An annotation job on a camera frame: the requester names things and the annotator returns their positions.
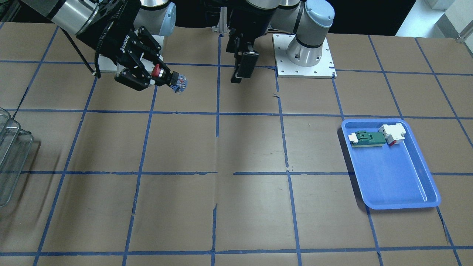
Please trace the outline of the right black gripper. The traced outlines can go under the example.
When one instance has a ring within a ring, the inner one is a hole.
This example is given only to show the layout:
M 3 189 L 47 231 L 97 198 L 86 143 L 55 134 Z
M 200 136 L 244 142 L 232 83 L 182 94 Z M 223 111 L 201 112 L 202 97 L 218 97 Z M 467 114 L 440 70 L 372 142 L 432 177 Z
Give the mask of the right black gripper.
M 148 29 L 135 26 L 142 7 L 140 0 L 93 0 L 91 17 L 76 37 L 95 50 L 93 75 L 101 78 L 99 56 L 112 60 L 118 69 L 115 81 L 136 91 L 156 84 L 140 58 L 152 62 L 152 74 L 171 74 L 171 69 L 160 59 L 161 45 Z

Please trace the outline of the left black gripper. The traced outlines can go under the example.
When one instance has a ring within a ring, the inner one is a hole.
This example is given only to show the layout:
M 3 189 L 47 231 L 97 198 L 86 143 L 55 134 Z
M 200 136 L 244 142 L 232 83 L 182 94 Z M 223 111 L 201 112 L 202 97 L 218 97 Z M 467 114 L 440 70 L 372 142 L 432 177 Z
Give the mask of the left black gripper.
M 250 78 L 259 58 L 255 40 L 267 31 L 274 10 L 260 10 L 256 7 L 233 7 L 229 18 L 229 41 L 226 52 L 232 53 L 235 65 L 231 83 L 241 83 Z

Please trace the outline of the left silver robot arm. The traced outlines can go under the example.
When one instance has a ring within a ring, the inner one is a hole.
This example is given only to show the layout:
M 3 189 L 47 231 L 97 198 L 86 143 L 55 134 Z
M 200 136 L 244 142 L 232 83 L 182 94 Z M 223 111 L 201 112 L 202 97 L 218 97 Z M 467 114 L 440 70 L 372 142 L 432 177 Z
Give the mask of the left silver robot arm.
M 229 7 L 226 51 L 235 57 L 232 83 L 250 78 L 259 58 L 257 38 L 270 28 L 278 74 L 291 78 L 335 78 L 326 35 L 335 17 L 326 0 L 225 0 Z

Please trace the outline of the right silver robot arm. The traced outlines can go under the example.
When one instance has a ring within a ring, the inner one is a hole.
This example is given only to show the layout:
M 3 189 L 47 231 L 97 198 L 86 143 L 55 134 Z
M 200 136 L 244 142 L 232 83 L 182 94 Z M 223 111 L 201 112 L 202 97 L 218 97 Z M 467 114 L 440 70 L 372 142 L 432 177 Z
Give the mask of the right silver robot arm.
M 117 67 L 115 81 L 136 91 L 166 85 L 183 92 L 187 79 L 161 59 L 155 36 L 169 36 L 176 6 L 169 0 L 26 0 L 25 5 L 95 50 L 92 74 L 101 78 L 99 57 Z

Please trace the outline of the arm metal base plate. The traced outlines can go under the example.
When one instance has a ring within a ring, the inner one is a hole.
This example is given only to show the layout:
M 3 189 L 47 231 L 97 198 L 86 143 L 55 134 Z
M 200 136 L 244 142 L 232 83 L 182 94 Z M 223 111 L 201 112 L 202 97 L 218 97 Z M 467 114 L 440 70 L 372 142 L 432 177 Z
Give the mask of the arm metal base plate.
M 152 37 L 161 45 L 161 50 L 159 51 L 159 59 L 161 59 L 161 61 L 164 61 L 163 52 L 164 52 L 165 41 L 167 37 L 160 36 L 160 35 L 152 35 Z M 152 61 L 145 59 L 144 55 L 140 57 L 140 61 L 143 63 L 143 65 L 145 66 L 145 69 L 148 72 L 152 72 L 152 70 L 155 67 L 155 64 L 153 64 Z M 118 67 L 116 66 L 116 64 L 114 64 L 111 59 L 105 56 L 100 55 L 98 63 L 99 63 L 100 71 L 106 74 L 116 73 L 118 70 Z
M 272 36 L 277 74 L 282 78 L 337 77 L 327 39 L 321 47 L 303 47 L 295 35 L 274 34 Z

